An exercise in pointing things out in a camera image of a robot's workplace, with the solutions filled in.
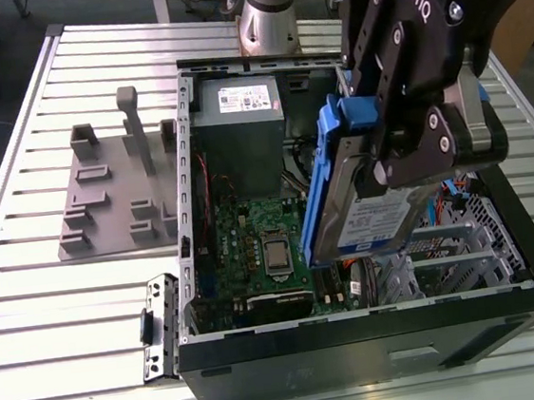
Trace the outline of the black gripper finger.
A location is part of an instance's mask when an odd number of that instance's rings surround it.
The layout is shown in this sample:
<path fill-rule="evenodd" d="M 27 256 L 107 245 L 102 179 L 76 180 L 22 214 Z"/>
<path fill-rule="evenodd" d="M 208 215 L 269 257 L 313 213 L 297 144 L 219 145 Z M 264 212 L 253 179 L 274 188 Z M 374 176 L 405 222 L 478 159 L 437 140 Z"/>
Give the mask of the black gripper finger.
<path fill-rule="evenodd" d="M 377 121 L 363 139 L 363 159 L 356 185 L 374 184 L 374 168 L 384 170 L 414 153 L 418 146 L 412 110 L 402 96 L 406 62 L 406 27 L 398 16 L 400 0 L 343 0 L 341 55 L 351 71 L 351 96 L 368 100 Z"/>
<path fill-rule="evenodd" d="M 374 179 L 389 188 L 427 185 L 506 159 L 508 136 L 471 64 L 432 101 L 404 102 L 371 151 Z"/>

